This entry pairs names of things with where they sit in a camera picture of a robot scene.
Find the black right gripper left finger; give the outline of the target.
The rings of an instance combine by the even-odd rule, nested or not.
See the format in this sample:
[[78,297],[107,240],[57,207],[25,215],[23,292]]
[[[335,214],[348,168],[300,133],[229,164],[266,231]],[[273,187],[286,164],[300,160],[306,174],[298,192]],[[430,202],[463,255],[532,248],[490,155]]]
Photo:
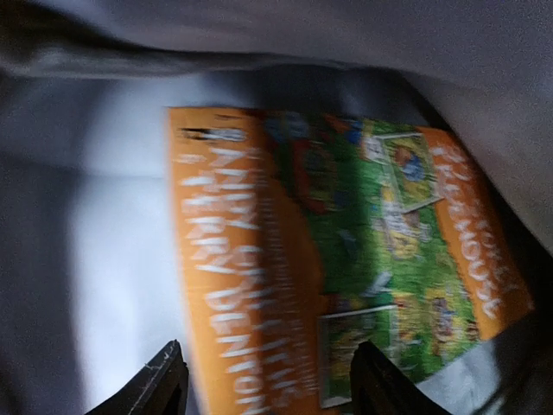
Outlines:
[[177,415],[186,412],[188,366],[181,344],[168,342],[117,393],[86,415]]

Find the navy blue student backpack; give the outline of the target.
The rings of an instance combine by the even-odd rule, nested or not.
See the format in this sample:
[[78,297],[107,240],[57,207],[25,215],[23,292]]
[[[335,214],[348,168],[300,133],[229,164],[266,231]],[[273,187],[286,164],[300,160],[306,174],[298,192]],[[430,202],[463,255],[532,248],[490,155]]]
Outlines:
[[1,411],[81,414],[187,341],[168,106],[450,126],[500,193],[538,314],[423,383],[552,410],[549,1],[6,1]]

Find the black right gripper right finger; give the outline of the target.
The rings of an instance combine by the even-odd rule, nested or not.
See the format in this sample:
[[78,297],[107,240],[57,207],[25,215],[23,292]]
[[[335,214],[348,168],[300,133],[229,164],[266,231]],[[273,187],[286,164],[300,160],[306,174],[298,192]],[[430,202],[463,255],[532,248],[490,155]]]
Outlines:
[[370,341],[354,352],[350,382],[354,414],[448,414]]

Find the orange green children's book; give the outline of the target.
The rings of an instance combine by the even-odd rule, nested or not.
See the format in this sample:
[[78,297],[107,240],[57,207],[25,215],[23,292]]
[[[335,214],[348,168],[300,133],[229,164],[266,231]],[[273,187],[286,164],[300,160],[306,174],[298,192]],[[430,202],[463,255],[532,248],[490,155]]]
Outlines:
[[234,108],[168,122],[205,414],[335,414],[360,343],[420,382],[533,310],[453,134]]

